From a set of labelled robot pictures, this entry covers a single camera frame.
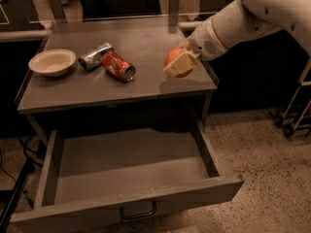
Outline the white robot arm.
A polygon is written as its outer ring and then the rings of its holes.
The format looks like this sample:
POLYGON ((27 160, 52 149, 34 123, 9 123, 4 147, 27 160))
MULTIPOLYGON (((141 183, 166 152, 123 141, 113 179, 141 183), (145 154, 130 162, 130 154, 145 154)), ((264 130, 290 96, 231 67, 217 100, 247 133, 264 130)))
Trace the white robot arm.
POLYGON ((200 22, 164 62, 169 77, 184 77, 198 60, 214 60, 239 43, 287 31, 311 55, 311 0, 233 0, 200 22))

